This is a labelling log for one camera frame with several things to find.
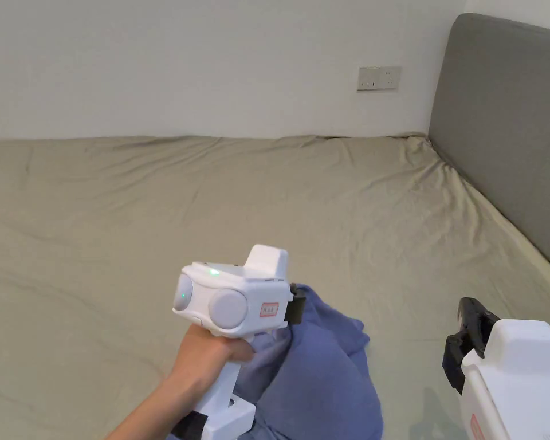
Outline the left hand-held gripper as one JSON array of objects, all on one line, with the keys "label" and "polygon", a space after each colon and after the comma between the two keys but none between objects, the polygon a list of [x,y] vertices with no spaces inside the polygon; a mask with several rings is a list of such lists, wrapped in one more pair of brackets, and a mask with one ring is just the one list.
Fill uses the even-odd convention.
[{"label": "left hand-held gripper", "polygon": [[[305,296],[288,282],[288,252],[256,244],[243,265],[194,262],[179,276],[176,315],[214,336],[252,341],[256,335],[301,323]],[[237,439],[256,407],[236,396],[241,364],[227,362],[199,404],[176,424],[177,439]]]}]

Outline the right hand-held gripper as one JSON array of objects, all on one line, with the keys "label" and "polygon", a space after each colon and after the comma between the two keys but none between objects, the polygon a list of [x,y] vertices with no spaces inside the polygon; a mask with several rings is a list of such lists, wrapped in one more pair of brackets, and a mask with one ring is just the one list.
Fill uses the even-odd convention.
[{"label": "right hand-held gripper", "polygon": [[470,439],[550,439],[550,325],[459,301],[443,369]]}]

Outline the person's left hand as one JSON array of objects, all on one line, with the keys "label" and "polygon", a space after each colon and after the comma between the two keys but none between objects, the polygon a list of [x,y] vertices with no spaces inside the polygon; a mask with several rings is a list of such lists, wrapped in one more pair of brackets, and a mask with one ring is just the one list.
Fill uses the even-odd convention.
[{"label": "person's left hand", "polygon": [[177,393],[180,410],[192,410],[217,381],[226,363],[248,362],[253,356],[247,341],[213,336],[193,324],[185,333],[166,382]]}]

